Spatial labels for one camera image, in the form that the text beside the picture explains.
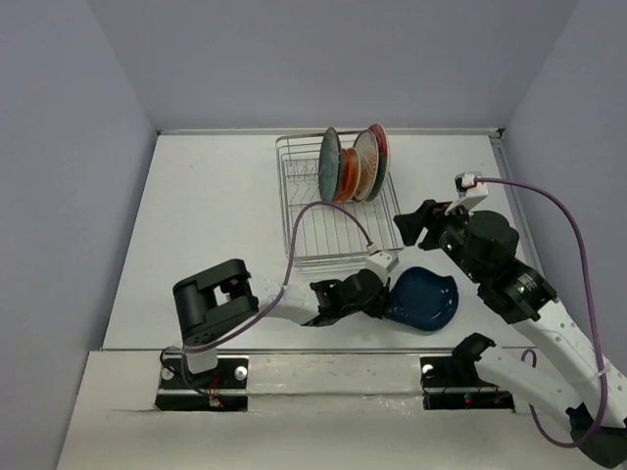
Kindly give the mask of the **navy blue shell dish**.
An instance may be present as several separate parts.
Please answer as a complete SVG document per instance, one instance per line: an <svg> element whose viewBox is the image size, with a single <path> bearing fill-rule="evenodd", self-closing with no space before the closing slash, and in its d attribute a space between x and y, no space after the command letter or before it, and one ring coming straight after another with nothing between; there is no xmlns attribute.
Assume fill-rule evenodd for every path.
<svg viewBox="0 0 627 470"><path fill-rule="evenodd" d="M433 333L452 321L458 302L458 285L452 276L441 276L414 266L397 279L383 317L421 332Z"/></svg>

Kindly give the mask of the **small beige plate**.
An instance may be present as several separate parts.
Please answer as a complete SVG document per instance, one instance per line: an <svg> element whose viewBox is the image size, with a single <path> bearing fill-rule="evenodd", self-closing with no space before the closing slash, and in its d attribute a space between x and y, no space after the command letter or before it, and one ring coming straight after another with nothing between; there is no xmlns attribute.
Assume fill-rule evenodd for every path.
<svg viewBox="0 0 627 470"><path fill-rule="evenodd" d="M355 148L348 149L349 156L352 158L353 163L353 179L352 179L352 190L351 190L351 200L355 201L357 199L357 195L359 193L359 188L362 182L362 158L359 152Z"/></svg>

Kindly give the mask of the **white plate orange sunburst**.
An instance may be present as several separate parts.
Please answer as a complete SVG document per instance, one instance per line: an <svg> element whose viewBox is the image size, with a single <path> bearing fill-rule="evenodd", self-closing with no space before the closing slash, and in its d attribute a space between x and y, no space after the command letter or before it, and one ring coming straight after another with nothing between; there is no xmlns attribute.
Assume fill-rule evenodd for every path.
<svg viewBox="0 0 627 470"><path fill-rule="evenodd" d="M371 192L378 171L378 147L374 133L369 129L361 131L353 148L361 164L360 181L353 200L362 202Z"/></svg>

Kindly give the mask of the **dark teal blossom plate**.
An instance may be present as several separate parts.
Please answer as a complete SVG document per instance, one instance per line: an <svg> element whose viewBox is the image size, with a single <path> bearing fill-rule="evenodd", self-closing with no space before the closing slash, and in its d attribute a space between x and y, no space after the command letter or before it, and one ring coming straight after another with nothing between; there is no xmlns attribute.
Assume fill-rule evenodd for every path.
<svg viewBox="0 0 627 470"><path fill-rule="evenodd" d="M332 201L339 181L341 144L334 127L324 132L318 155L318 189L323 201Z"/></svg>

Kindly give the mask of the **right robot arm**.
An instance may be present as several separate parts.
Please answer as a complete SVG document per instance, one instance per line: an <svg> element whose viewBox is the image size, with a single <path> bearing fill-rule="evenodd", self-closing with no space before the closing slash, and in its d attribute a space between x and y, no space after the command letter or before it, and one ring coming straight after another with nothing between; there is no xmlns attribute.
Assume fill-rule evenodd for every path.
<svg viewBox="0 0 627 470"><path fill-rule="evenodd" d="M540 350L561 377L508 356L479 333L454 348L453 376L463 384L481 379L504 388L566 421L570 444L601 467L625 463L626 376L597 357L553 286L517 258L519 235L507 219L426 200L394 222L405 245L442 250L477 284L484 305Z"/></svg>

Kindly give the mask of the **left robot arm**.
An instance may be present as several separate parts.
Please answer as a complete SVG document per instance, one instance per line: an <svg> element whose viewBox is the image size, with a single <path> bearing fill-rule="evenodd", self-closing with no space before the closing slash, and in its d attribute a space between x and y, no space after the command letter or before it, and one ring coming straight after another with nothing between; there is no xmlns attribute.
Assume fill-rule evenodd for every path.
<svg viewBox="0 0 627 470"><path fill-rule="evenodd" d="M398 257L379 251L344 280L308 288L253 276L234 258L187 277L172 288L182 339L182 373L205 387L217 375L217 347L268 317L305 327L331 326L354 313L383 316Z"/></svg>

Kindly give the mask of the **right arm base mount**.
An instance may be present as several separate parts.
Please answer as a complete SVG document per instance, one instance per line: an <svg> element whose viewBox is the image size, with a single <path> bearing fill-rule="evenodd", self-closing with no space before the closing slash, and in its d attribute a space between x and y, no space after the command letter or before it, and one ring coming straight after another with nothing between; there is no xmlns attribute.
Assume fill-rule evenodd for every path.
<svg viewBox="0 0 627 470"><path fill-rule="evenodd" d="M468 362L451 355L420 358L422 404L425 410L511 410L510 392L482 381Z"/></svg>

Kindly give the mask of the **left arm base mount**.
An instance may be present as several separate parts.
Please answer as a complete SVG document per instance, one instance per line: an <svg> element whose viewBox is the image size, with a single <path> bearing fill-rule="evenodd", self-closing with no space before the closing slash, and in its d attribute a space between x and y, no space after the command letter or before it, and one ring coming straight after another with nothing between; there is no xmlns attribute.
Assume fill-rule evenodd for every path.
<svg viewBox="0 0 627 470"><path fill-rule="evenodd" d="M160 411L246 412L249 357L219 355L215 369L183 371L181 353L170 347L160 353L161 374L154 406Z"/></svg>

